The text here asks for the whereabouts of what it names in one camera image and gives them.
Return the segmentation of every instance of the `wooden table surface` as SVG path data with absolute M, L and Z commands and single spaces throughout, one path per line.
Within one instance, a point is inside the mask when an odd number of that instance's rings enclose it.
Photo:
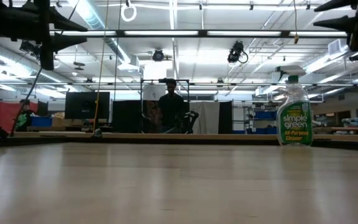
M 358 151 L 77 143 L 0 148 L 0 223 L 358 224 Z

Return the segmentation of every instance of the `cardboard box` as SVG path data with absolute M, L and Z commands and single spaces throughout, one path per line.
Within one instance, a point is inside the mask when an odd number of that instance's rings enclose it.
M 52 118 L 52 127 L 64 127 L 63 119 Z
M 67 126 L 82 126 L 82 120 L 81 119 L 64 119 L 64 127 Z

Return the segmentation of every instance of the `security camera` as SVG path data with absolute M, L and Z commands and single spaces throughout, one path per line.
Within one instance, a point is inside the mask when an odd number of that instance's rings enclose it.
M 164 53 L 162 52 L 162 49 L 156 49 L 154 51 L 152 59 L 154 62 L 161 62 L 162 60 L 164 60 Z
M 240 58 L 245 55 L 247 58 L 245 61 L 241 62 Z M 244 52 L 244 45 L 242 44 L 242 41 L 236 41 L 234 43 L 233 48 L 230 49 L 229 56 L 227 56 L 227 62 L 233 64 L 233 63 L 247 63 L 248 62 L 248 55 Z

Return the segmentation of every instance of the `ventilation duct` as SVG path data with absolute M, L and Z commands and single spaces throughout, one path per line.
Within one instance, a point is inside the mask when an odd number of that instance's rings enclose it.
M 89 2 L 88 0 L 68 0 L 68 2 L 72 7 L 74 7 L 78 3 L 75 10 L 91 29 L 104 30 L 106 28 L 106 25 L 101 20 L 100 15 L 96 12 L 96 9 L 93 6 L 92 2 Z M 131 64 L 131 62 L 133 62 L 130 56 L 126 54 L 123 49 L 118 45 L 115 39 L 110 37 L 102 39 L 106 43 L 106 45 L 112 50 L 112 52 L 116 54 L 121 63 Z
M 17 55 L 14 52 L 11 52 L 8 49 L 0 46 L 0 60 L 9 67 L 11 71 L 17 76 L 31 76 L 33 73 L 38 72 L 40 66 L 37 63 L 30 61 L 27 58 L 24 58 L 20 55 Z M 41 75 L 47 77 L 55 82 L 72 82 L 72 80 L 65 78 L 62 75 L 57 74 L 56 72 L 43 70 Z M 79 91 L 89 91 L 89 89 L 83 86 L 76 86 Z

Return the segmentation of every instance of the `red board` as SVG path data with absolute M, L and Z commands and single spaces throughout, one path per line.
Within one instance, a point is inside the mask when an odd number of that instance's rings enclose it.
M 19 109 L 19 103 L 0 102 L 0 127 L 3 130 L 11 132 L 14 119 L 16 118 Z M 37 111 L 38 103 L 30 103 L 30 109 L 32 111 Z

